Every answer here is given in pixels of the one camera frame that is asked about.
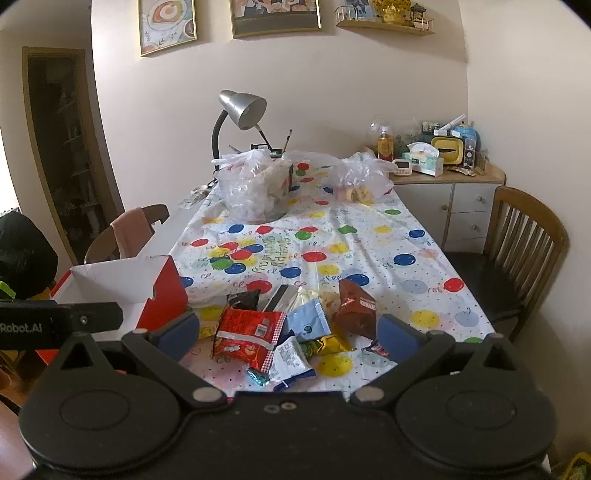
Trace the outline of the dark m&m candy bag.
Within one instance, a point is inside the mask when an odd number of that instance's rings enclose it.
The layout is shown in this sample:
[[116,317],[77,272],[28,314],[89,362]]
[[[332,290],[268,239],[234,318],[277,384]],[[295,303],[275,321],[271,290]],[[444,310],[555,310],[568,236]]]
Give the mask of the dark m&m candy bag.
[[363,351],[368,352],[368,353],[373,353],[373,354],[379,355],[381,357],[390,359],[389,352],[385,348],[383,348],[380,345],[380,343],[377,342],[377,340],[370,343],[370,345],[367,346],[365,349],[363,349]]

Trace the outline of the yellow minion cheese stick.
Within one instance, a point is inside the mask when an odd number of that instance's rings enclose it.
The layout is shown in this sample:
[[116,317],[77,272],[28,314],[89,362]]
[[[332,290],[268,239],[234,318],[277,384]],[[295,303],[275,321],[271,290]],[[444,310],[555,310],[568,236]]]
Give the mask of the yellow minion cheese stick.
[[208,305],[195,310],[199,320],[198,339],[212,337],[216,333],[223,311],[221,305]]

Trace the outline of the red white cardboard box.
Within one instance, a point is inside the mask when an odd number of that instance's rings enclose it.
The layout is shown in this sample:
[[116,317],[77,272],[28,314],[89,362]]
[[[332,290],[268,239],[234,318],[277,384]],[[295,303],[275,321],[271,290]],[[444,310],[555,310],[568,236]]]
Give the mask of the red white cardboard box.
[[168,255],[72,267],[54,288],[52,299],[58,303],[117,303],[123,312],[122,325],[95,333],[97,341],[119,340],[136,328],[157,330],[187,307],[183,283]]

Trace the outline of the brown snack bag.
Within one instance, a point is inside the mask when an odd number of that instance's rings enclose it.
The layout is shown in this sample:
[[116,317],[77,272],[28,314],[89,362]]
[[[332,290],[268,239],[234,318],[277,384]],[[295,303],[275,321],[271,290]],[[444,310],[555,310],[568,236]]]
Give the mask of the brown snack bag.
[[377,305],[375,299],[351,280],[339,281],[339,308],[335,324],[349,333],[370,340],[377,339]]

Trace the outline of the red checkered snack bag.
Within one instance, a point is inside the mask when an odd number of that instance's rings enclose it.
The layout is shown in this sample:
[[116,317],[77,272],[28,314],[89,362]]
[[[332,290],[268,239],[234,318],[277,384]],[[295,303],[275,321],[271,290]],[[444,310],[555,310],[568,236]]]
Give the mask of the red checkered snack bag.
[[245,362],[266,374],[286,319],[284,312],[228,308],[214,335],[212,355]]

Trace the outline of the yellow snack packet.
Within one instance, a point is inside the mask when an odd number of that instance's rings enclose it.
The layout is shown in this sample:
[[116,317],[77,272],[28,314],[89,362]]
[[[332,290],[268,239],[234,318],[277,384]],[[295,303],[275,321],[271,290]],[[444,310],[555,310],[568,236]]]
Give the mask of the yellow snack packet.
[[346,339],[335,334],[306,341],[301,343],[300,346],[304,352],[304,356],[307,358],[317,355],[322,356],[353,351],[353,347]]

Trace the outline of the black snack packet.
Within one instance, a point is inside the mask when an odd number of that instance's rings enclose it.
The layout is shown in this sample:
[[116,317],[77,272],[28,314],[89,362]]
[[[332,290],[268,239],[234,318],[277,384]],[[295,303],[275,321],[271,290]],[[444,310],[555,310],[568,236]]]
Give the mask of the black snack packet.
[[260,290],[246,290],[226,296],[226,306],[239,310],[256,311],[259,305]]

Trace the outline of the teal candy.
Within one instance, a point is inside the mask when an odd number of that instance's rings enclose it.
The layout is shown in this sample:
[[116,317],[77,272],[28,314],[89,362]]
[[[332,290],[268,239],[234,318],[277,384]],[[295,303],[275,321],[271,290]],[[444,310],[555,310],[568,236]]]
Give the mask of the teal candy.
[[256,385],[263,387],[270,383],[270,378],[265,372],[249,368],[247,369],[246,373],[249,375],[249,378],[252,379],[252,382],[256,383]]

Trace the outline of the light blue snack packet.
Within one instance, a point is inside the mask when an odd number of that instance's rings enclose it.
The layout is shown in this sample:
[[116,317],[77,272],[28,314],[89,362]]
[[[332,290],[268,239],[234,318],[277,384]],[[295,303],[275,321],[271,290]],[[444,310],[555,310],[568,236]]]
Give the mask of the light blue snack packet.
[[298,342],[317,340],[332,334],[322,302],[314,298],[287,314],[281,334],[293,333]]

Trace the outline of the silver foil packet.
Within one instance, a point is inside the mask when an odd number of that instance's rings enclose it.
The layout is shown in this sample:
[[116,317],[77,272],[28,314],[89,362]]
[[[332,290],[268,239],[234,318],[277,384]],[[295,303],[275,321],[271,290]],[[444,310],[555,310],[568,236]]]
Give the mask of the silver foil packet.
[[283,312],[287,313],[294,305],[297,297],[297,287],[293,285],[281,284],[274,291],[270,301],[263,308],[264,312]]

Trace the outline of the white printed snack packet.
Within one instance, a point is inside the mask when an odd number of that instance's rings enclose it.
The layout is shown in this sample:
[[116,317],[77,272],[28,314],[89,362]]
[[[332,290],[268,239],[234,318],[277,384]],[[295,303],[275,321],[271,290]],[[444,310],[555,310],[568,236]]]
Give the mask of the white printed snack packet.
[[308,363],[296,336],[291,335],[276,346],[269,371],[273,392],[287,390],[298,380],[312,377],[315,377],[315,369]]

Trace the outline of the cream white snack packet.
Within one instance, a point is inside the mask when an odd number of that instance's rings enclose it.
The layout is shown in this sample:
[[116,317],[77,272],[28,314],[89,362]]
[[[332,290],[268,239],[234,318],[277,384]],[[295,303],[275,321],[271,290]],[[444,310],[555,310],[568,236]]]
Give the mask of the cream white snack packet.
[[317,290],[305,289],[304,287],[297,288],[297,296],[294,300],[294,308],[301,307],[308,302],[320,299],[321,294]]

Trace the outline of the black jacket pile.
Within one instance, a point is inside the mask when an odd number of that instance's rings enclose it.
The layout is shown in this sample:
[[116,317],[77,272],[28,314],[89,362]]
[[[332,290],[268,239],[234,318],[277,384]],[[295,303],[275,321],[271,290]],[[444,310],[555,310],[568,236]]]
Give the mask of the black jacket pile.
[[1,280],[27,300],[50,288],[58,255],[36,225],[19,211],[1,217]]

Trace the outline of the wooden chair with towel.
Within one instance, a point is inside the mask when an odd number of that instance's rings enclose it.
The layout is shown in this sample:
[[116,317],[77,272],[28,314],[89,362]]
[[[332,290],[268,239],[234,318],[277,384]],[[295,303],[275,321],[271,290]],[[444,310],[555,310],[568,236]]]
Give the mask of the wooden chair with towel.
[[135,257],[154,235],[153,225],[163,224],[168,218],[168,208],[164,204],[123,212],[92,241],[84,263]]

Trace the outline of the pink towel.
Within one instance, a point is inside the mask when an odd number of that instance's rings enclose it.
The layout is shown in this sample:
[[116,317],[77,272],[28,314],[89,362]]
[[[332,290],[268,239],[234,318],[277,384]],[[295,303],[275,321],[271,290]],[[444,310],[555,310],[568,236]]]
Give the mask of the pink towel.
[[125,211],[110,226],[121,258],[135,257],[153,235],[142,208]]

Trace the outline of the balloon pattern tablecloth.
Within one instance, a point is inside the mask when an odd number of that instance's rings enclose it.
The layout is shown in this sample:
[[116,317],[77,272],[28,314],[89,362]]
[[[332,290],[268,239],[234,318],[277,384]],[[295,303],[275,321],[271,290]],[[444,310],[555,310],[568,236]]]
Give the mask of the balloon pattern tablecloth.
[[[317,290],[332,314],[346,279],[375,299],[379,314],[420,331],[442,330],[468,342],[492,332],[465,282],[396,193],[370,203],[339,201],[325,185],[332,159],[297,154],[293,162],[283,218],[240,223],[217,192],[190,216],[170,254],[194,312],[224,307],[228,294],[245,290],[259,289],[266,303],[287,284]],[[228,395],[259,390],[245,363],[212,355],[213,336],[198,339],[183,365]]]

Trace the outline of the white drawer cabinet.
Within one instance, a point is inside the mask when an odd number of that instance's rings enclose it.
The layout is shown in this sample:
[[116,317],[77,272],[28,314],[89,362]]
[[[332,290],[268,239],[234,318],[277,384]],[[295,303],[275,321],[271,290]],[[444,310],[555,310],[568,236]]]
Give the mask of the white drawer cabinet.
[[475,176],[415,172],[392,180],[403,203],[444,251],[484,250],[495,191],[506,183],[503,170],[487,163],[484,172]]

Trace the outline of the dark wooden chair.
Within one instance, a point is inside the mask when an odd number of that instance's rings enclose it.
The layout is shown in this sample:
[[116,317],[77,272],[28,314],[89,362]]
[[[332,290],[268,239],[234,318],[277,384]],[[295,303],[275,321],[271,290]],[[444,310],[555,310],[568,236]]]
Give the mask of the dark wooden chair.
[[447,257],[495,330],[514,341],[544,300],[567,248],[567,231],[549,207],[500,186],[483,251]]

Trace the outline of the large clear plastic bag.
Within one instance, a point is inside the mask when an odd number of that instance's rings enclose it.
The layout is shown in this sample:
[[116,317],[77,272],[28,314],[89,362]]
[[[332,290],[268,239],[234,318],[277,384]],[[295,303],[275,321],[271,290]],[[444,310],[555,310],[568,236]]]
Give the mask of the large clear plastic bag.
[[291,163],[270,150],[249,150],[214,159],[217,193],[232,219],[246,224],[276,221],[288,210]]

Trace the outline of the small clear plastic bag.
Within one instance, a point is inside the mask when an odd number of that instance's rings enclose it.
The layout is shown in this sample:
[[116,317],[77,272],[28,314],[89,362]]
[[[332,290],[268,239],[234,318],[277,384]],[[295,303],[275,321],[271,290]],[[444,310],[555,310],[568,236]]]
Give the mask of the small clear plastic bag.
[[392,162],[377,159],[368,152],[358,152],[335,164],[325,185],[332,188],[339,201],[370,203],[394,188],[390,179],[393,172]]

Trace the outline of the white kitchen timer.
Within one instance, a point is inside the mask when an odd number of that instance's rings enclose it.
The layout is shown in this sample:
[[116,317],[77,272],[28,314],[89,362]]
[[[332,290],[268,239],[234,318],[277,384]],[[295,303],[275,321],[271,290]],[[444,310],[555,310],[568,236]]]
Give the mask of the white kitchen timer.
[[413,174],[413,167],[409,160],[396,159],[393,162],[394,176],[411,176]]

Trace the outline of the tissue box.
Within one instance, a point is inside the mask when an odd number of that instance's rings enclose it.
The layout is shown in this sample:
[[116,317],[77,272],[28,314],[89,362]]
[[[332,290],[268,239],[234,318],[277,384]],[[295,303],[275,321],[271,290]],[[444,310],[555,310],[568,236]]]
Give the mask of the tissue box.
[[407,145],[408,150],[403,153],[403,158],[411,164],[412,170],[417,173],[439,177],[443,174],[444,159],[439,150],[426,142],[414,142]]

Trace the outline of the yellow retro radio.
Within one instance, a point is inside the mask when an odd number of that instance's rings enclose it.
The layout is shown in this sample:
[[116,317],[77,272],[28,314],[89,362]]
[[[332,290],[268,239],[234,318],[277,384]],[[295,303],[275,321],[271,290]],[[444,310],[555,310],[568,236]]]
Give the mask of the yellow retro radio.
[[434,136],[431,145],[439,151],[445,165],[462,165],[464,161],[464,142],[454,136]]

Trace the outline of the orange drink bottle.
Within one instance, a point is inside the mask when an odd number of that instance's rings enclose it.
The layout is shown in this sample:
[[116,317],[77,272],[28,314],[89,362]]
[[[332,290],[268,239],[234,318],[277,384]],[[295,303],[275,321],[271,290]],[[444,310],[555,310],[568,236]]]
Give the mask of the orange drink bottle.
[[394,135],[388,125],[380,127],[380,134],[377,138],[377,154],[381,160],[389,162],[394,160]]

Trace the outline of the silver desk lamp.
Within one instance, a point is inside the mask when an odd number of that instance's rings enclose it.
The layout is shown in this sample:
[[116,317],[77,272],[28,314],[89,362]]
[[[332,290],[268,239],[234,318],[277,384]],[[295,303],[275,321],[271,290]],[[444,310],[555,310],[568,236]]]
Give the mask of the silver desk lamp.
[[221,134],[221,127],[225,120],[229,118],[239,130],[250,130],[259,126],[267,106],[266,99],[263,97],[232,90],[221,90],[218,94],[218,101],[221,103],[221,114],[219,114],[211,133],[213,160],[221,158],[219,155],[219,134]]

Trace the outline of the left framed picture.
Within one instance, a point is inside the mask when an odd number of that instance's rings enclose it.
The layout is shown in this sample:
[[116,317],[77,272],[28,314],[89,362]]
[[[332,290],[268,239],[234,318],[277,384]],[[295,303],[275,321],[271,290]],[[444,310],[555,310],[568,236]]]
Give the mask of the left framed picture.
[[197,40],[194,1],[139,0],[137,10],[142,57]]

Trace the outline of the framed picture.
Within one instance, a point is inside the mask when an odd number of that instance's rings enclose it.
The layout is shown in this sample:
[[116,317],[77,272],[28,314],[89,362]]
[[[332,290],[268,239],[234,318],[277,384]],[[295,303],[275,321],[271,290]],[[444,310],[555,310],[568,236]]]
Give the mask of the framed picture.
[[318,1],[231,0],[229,5],[235,39],[322,28]]
[[142,57],[197,40],[194,1],[139,0],[137,10]]

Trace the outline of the right framed picture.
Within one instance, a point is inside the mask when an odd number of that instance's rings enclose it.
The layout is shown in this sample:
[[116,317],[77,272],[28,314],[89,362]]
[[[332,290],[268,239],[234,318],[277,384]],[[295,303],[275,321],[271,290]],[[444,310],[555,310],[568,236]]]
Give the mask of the right framed picture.
[[231,0],[229,5],[235,39],[322,28],[318,1]]

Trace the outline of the wooden wall shelf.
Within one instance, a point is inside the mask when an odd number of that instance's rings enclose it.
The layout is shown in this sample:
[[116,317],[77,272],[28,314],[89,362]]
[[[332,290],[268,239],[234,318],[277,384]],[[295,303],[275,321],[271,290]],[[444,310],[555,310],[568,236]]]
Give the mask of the wooden wall shelf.
[[366,28],[427,36],[435,33],[427,8],[417,1],[342,1],[335,8],[339,28]]

